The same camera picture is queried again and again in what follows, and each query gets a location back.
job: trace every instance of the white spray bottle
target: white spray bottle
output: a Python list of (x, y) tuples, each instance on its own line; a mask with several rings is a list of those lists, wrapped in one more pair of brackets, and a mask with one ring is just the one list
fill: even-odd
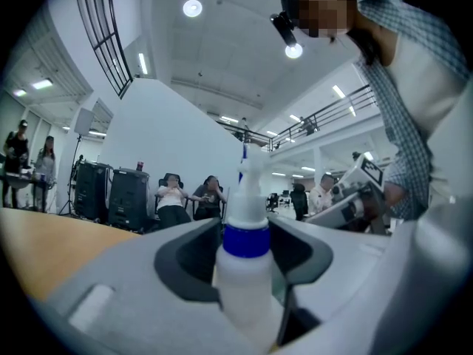
[(276, 341), (271, 295), (273, 254), (266, 218), (266, 196), (259, 179), (264, 158), (254, 144), (240, 166), (242, 179), (231, 197), (223, 244), (217, 250), (217, 288), (225, 315), (262, 352)]

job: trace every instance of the man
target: man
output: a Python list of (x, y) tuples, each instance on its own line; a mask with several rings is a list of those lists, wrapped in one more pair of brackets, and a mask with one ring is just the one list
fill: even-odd
[[(4, 163), (4, 171), (19, 174), (22, 168), (29, 168), (28, 166), (28, 140), (26, 136), (28, 123), (26, 120), (21, 120), (18, 125), (17, 132), (10, 132), (3, 145), (3, 150), (7, 155)], [(1, 201), (3, 206), (7, 205), (7, 195), (10, 184), (4, 180), (3, 189), (1, 191)], [(12, 187), (12, 207), (18, 208), (18, 200), (16, 198), (17, 189)]]
[(311, 214), (318, 214), (332, 206), (332, 193), (330, 190), (334, 183), (335, 180), (332, 175), (324, 174), (320, 184), (312, 188), (309, 194), (309, 210)]

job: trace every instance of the long hair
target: long hair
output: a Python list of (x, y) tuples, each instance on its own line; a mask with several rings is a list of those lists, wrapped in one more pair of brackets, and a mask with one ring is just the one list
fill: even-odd
[[(46, 142), (44, 142), (43, 154), (41, 157), (44, 158), (47, 154), (48, 152), (47, 152)], [(51, 159), (56, 160), (56, 156), (54, 155), (54, 143), (52, 144), (52, 147), (51, 147)]]
[[(374, 60), (379, 57), (381, 53), (379, 44), (367, 30), (352, 28), (347, 33), (347, 36), (352, 40), (357, 48), (360, 49), (360, 52), (363, 55), (367, 65), (371, 65)], [(335, 41), (335, 37), (330, 37), (331, 44)]]

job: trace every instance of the railing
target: railing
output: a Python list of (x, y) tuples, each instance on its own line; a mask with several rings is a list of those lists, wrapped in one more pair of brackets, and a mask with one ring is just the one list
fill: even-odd
[(324, 130), (324, 126), (340, 118), (356, 116), (360, 110), (373, 106), (377, 106), (377, 103), (370, 86), (366, 85), (280, 132), (272, 138), (273, 147), (270, 150), (273, 151), (279, 149), (280, 146), (287, 146), (289, 143), (296, 142), (297, 138), (307, 137)]
[(77, 0), (82, 21), (106, 77), (120, 98), (133, 81), (115, 21), (113, 0)]
[(225, 129), (227, 129), (236, 139), (245, 143), (255, 143), (264, 150), (270, 151), (273, 148), (273, 139), (267, 135), (252, 132), (251, 130), (245, 130), (238, 126), (225, 124), (219, 122)]

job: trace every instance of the person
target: person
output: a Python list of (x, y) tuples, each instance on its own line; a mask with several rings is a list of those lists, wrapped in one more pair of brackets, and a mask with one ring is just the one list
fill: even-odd
[(160, 186), (156, 193), (159, 197), (157, 216), (161, 220), (161, 229), (191, 222), (183, 206), (183, 199), (188, 194), (180, 187), (179, 179), (176, 175), (169, 175), (166, 182), (167, 186)]
[(309, 213), (318, 214), (332, 206), (332, 187), (335, 179), (332, 175), (323, 174), (320, 184), (312, 188), (309, 194)]
[(302, 116), (300, 117), (300, 120), (302, 122), (302, 127), (299, 132), (303, 132), (304, 130), (306, 130), (307, 135), (313, 134), (316, 126), (313, 124), (312, 120), (309, 117), (303, 118)]
[[(12, 172), (19, 174), (22, 168), (29, 168), (28, 166), (28, 139), (26, 136), (28, 123), (26, 120), (21, 120), (18, 125), (18, 131), (10, 132), (3, 145), (3, 150), (7, 155), (3, 170), (4, 172)], [(10, 184), (4, 180), (1, 191), (1, 202), (3, 206), (7, 206), (7, 196)], [(17, 189), (12, 187), (12, 207), (18, 208), (18, 199), (16, 197)]]
[(304, 214), (307, 214), (308, 211), (305, 187), (302, 184), (294, 184), (293, 191), (290, 193), (290, 199), (293, 201), (294, 210), (296, 211), (296, 220), (302, 221)]
[(398, 147), (385, 172), (391, 214), (417, 219), (452, 191), (426, 145), (469, 78), (446, 23), (404, 0), (282, 0), (310, 37), (347, 34), (361, 51), (355, 63), (378, 102), (389, 141)]
[[(39, 150), (38, 158), (36, 159), (35, 163), (35, 172), (37, 174), (46, 175), (46, 183), (48, 184), (48, 189), (51, 189), (52, 186), (55, 184), (56, 178), (56, 156), (54, 154), (54, 137), (51, 135), (48, 135), (46, 137), (46, 141), (44, 142), (43, 148)], [(34, 193), (34, 195), (36, 196), (36, 206), (42, 206), (42, 189), (37, 186), (32, 186), (32, 193), (34, 188), (36, 188)], [(46, 200), (48, 189), (46, 189), (44, 193), (44, 198)]]
[(213, 175), (205, 179), (204, 184), (196, 189), (191, 199), (199, 201), (199, 206), (194, 215), (195, 220), (220, 217), (220, 201), (227, 202), (222, 191), (220, 191), (219, 181)]

